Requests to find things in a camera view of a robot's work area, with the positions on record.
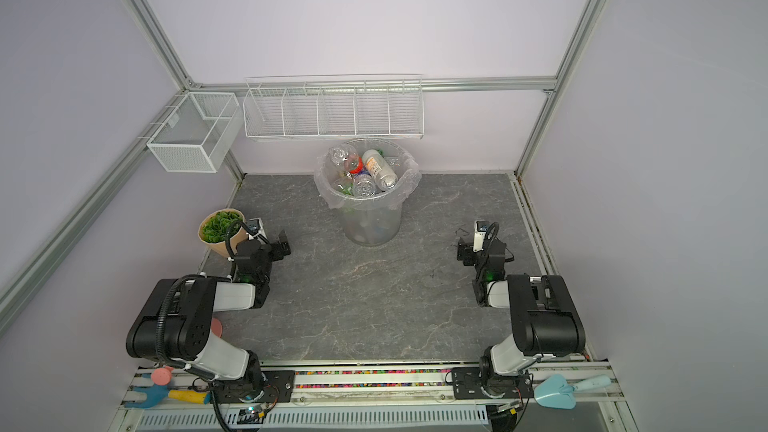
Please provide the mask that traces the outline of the frosted bottle yellow label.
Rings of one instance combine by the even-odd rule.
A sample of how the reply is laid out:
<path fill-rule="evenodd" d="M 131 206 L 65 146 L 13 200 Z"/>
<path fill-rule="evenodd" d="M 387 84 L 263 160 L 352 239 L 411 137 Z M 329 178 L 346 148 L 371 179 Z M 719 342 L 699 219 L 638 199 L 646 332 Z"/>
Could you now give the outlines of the frosted bottle yellow label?
<path fill-rule="evenodd" d="M 367 150 L 362 159 L 366 170 L 380 190 L 388 191 L 397 185 L 397 173 L 378 150 Z"/>

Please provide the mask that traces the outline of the Ganten clear water bottle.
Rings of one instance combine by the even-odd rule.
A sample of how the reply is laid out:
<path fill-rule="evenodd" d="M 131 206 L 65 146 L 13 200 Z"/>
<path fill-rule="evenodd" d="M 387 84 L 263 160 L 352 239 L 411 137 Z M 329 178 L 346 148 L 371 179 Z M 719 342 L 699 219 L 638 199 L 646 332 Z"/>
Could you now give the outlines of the Ganten clear water bottle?
<path fill-rule="evenodd" d="M 344 174 L 349 174 L 349 173 L 347 173 L 344 170 L 343 162 L 347 156 L 352 154 L 359 155 L 356 149 L 352 145 L 347 143 L 333 146 L 328 150 L 329 160 L 340 173 L 344 173 Z"/>

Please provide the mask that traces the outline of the small blue label water bottle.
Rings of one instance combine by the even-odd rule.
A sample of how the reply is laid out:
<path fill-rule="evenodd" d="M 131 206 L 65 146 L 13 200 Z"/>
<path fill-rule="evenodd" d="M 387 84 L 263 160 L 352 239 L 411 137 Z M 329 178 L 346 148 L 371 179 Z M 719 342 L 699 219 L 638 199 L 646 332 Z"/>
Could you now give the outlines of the small blue label water bottle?
<path fill-rule="evenodd" d="M 377 195 L 378 186 L 368 173 L 359 173 L 353 176 L 352 194 L 356 198 L 370 198 Z"/>

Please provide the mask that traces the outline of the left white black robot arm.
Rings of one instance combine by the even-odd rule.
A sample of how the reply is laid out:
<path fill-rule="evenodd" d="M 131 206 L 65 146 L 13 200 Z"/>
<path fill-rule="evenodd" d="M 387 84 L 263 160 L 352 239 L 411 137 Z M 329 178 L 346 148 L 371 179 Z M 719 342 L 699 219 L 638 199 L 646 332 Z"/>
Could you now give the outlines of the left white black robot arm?
<path fill-rule="evenodd" d="M 202 273 L 157 282 L 126 337 L 129 356 L 186 371 L 222 403 L 279 402 L 291 381 L 262 371 L 253 351 L 212 331 L 218 312 L 259 309 L 270 292 L 273 264 L 291 254 L 285 232 L 273 242 L 258 234 L 229 248 L 226 277 Z"/>

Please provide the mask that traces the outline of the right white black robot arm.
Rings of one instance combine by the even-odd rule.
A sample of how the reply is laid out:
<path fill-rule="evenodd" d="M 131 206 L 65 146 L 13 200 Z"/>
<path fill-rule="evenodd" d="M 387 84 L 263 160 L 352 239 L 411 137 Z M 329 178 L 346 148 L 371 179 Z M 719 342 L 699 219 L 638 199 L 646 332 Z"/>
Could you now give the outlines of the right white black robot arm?
<path fill-rule="evenodd" d="M 509 312 L 511 333 L 479 360 L 479 388 L 491 398 L 522 392 L 528 369 L 545 358 L 581 353 L 586 332 L 561 276 L 508 274 L 506 246 L 460 240 L 457 260 L 475 269 L 472 287 L 481 307 Z"/>

